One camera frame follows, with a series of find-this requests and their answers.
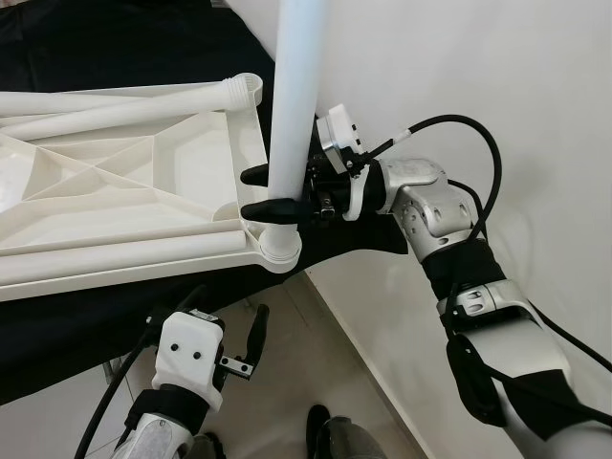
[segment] tiled floor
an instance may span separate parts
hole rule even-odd
[[[250,298],[271,315],[266,349],[250,382],[229,377],[221,412],[204,430],[216,432],[229,459],[303,458],[308,408],[326,404],[351,417],[381,443],[389,459],[422,457],[398,427],[355,351],[303,279]],[[244,354],[254,309],[246,301],[219,313],[226,322],[226,354]],[[129,371],[106,413],[90,459],[110,457],[133,398],[150,385],[155,355],[148,349]],[[73,456],[106,388],[101,367],[0,406],[0,455],[34,459]]]

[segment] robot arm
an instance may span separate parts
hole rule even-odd
[[[469,121],[485,139],[491,135]],[[567,359],[531,303],[503,274],[444,170],[423,159],[374,160],[412,132],[367,153],[342,106],[318,120],[317,127],[323,154],[308,163],[308,199],[245,206],[243,217],[324,225],[340,216],[351,221],[368,212],[394,215],[438,297],[448,361],[468,412],[503,427],[526,458],[610,457],[609,417],[603,420],[607,426],[592,422],[601,417],[579,405]],[[247,170],[241,179],[265,185],[266,170]],[[573,409],[577,405],[585,409]]]

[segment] white tube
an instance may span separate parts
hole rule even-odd
[[[276,46],[268,196],[300,199],[317,108],[328,0],[282,0]],[[274,260],[299,255],[295,225],[268,226],[259,243]]]
[[[141,98],[63,93],[9,93],[0,91],[0,117],[67,113],[126,103]]]
[[[194,113],[244,110],[251,104],[250,84],[248,75],[243,74],[179,93],[12,124],[0,133],[30,141]]]
[[[243,231],[0,257],[0,285],[202,258],[247,247]]]

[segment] white wall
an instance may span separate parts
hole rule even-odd
[[[277,0],[229,2],[273,52]],[[444,113],[488,126],[504,159],[489,223],[498,261],[536,305],[609,358],[609,2],[331,3],[319,113],[343,102],[370,148]],[[491,160],[467,128],[427,129],[395,153],[434,159],[487,195]],[[309,274],[431,457],[518,457],[461,406],[435,298],[413,256],[355,252]],[[582,399],[610,410],[610,379],[572,361]]]

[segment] black tablecloth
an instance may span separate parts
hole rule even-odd
[[[2,91],[216,81],[252,72],[264,80],[258,111],[268,148],[273,71],[242,20],[207,0],[32,0],[0,10]],[[246,266],[0,303],[0,404],[126,353],[153,307],[178,303],[198,284],[208,285],[200,307],[210,312],[347,251],[406,252],[390,217],[299,230],[303,251],[290,273]]]

